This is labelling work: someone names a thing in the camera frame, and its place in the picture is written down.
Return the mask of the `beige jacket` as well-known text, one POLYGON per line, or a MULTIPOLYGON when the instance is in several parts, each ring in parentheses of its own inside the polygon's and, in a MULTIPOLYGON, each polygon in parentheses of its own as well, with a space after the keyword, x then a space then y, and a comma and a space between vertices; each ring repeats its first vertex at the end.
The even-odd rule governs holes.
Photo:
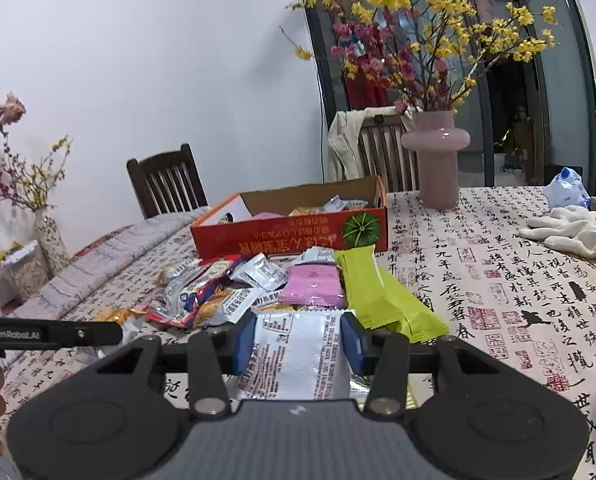
POLYGON ((394 106, 337 112, 327 136, 326 182, 355 180, 366 176, 360 155, 360 134, 365 120, 378 115, 399 117, 406 131, 411 130, 414 125, 412 112, 399 114, 394 106))

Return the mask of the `yellow and red flower branches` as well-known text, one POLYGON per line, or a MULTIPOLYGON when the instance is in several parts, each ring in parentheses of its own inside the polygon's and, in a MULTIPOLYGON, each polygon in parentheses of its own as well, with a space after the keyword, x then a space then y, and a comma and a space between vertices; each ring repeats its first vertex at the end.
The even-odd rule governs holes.
POLYGON ((335 62, 343 81, 364 80, 404 112, 455 112, 500 61, 529 63, 556 47, 556 6, 503 0, 481 18, 476 0, 296 0, 289 10, 324 13, 329 44, 293 52, 335 62))

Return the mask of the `lime green snack packet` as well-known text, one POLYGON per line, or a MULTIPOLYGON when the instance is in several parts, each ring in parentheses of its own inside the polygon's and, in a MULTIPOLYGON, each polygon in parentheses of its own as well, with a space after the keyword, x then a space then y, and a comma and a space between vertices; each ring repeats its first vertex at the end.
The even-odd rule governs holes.
POLYGON ((387 297, 387 286, 375 258, 375 246, 334 252, 343 281, 348 307, 370 330, 398 322, 400 313, 387 297))
POLYGON ((385 330, 399 333, 412 344, 424 344, 449 333, 449 326, 432 310, 417 299, 385 269, 379 269, 386 285, 386 299, 398 310, 397 318, 386 325, 385 330))

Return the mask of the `dark framed glass door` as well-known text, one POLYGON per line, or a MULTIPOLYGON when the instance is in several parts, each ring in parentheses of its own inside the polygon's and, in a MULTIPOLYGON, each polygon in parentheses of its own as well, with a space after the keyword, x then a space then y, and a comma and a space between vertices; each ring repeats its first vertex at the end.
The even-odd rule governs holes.
POLYGON ((577 0, 297 0, 324 114, 450 113, 470 185, 542 185, 575 169, 596 192, 596 75, 577 0))

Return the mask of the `red blue snack packet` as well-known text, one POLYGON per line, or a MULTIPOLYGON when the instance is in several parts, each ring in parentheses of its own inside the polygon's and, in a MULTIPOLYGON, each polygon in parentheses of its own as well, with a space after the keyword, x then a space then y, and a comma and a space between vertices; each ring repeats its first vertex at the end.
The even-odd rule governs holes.
POLYGON ((243 263, 243 257, 229 255, 187 259, 167 266, 157 278, 161 292, 150 302, 147 320, 177 328, 191 327, 202 304, 224 287, 240 263, 243 263))

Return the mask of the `silver white snack packet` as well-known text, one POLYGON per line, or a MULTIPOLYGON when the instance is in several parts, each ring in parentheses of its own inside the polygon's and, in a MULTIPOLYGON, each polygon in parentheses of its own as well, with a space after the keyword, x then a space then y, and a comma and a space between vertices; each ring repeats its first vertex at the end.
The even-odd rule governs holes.
POLYGON ((267 292, 275 292, 286 285, 288 272, 260 252, 237 266, 231 279, 254 288, 262 288, 267 292))

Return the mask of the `orange cardboard snack box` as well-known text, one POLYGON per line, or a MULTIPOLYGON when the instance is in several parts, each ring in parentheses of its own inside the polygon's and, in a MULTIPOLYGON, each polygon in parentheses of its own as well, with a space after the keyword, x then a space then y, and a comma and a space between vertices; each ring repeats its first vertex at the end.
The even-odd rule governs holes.
POLYGON ((191 223, 198 254, 293 255, 389 245, 387 193, 378 176, 237 193, 191 223))

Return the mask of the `calligraphy print tablecloth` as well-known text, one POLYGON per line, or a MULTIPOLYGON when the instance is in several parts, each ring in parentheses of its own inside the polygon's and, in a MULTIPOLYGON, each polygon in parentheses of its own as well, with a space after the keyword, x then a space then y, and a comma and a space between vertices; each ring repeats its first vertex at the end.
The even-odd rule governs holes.
MULTIPOLYGON (((538 188, 463 188, 458 208, 429 211, 415 193, 388 194, 389 250, 377 256, 450 333, 559 392, 590 437, 575 479, 596 479, 596 260, 559 254, 518 236, 548 211, 538 188)), ((191 229, 150 248, 66 314, 89 321, 156 299, 168 263, 197 257, 191 229)), ((82 369, 74 349, 23 352, 5 365, 4 431, 19 404, 82 369)))

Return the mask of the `patterned slim ceramic vase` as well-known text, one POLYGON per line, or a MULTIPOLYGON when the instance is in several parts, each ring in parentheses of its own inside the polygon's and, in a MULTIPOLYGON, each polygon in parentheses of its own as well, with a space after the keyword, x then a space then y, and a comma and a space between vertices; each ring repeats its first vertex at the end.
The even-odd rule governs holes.
POLYGON ((34 214, 36 240, 40 245, 49 273, 55 276, 69 266, 70 256, 66 251, 66 245, 63 243, 57 222, 48 214, 47 209, 36 210, 34 214))

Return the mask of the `white work gloves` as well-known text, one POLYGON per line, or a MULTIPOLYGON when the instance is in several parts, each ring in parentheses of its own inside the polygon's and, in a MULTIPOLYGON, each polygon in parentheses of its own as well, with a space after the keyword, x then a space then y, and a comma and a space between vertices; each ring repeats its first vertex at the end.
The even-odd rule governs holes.
POLYGON ((529 219, 519 235, 556 252, 595 259, 596 211, 574 205, 556 207, 546 216, 529 219))

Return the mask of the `pink glass vase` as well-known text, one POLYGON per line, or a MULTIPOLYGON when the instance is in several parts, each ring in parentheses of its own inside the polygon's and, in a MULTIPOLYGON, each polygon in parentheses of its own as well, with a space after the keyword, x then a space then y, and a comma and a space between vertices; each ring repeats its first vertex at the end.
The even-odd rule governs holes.
POLYGON ((425 207, 451 210, 458 206, 458 152, 468 148, 469 133, 455 126, 450 110, 416 112, 413 129, 401 138, 417 158, 418 195, 425 207))

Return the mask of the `dark wooden chair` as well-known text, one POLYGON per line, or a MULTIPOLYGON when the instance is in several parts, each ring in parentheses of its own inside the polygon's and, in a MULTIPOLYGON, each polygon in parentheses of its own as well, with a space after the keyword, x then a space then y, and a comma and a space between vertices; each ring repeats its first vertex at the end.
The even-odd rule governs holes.
POLYGON ((126 170, 145 219, 208 205, 188 143, 177 151, 132 158, 126 162, 126 170))

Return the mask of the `pink snack packet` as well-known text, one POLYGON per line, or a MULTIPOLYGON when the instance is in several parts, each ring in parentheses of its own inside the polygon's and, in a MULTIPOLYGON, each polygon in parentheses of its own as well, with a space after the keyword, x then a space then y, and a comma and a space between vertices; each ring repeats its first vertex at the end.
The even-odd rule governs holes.
POLYGON ((345 293, 337 266, 333 264, 298 264, 288 269, 285 287, 278 300, 294 306, 341 309, 345 293))

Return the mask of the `blue white plastic bag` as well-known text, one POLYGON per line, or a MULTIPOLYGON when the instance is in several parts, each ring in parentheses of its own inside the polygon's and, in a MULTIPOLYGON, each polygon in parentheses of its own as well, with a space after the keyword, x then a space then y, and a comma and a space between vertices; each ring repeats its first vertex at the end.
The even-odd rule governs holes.
POLYGON ((591 197, 586 192, 583 180, 576 170, 564 167, 553 180, 545 186, 544 195, 548 208, 579 206, 588 209, 591 197))

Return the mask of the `wooden chair with jacket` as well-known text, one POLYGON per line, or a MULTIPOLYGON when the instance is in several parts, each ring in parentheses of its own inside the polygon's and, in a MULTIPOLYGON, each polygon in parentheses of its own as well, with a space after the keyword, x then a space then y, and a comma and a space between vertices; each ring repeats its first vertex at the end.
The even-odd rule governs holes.
POLYGON ((366 118, 360 130, 363 172, 381 177, 389 193, 419 190, 417 155, 403 146, 404 133, 403 117, 398 115, 366 118))

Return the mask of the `white red-text snack packet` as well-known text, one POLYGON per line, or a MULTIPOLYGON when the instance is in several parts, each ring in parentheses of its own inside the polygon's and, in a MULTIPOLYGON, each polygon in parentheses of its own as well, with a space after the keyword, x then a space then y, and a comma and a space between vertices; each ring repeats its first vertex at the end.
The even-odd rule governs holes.
POLYGON ((351 372, 342 348, 343 313, 285 311, 260 314, 247 370, 227 382, 232 398, 347 399, 351 372))

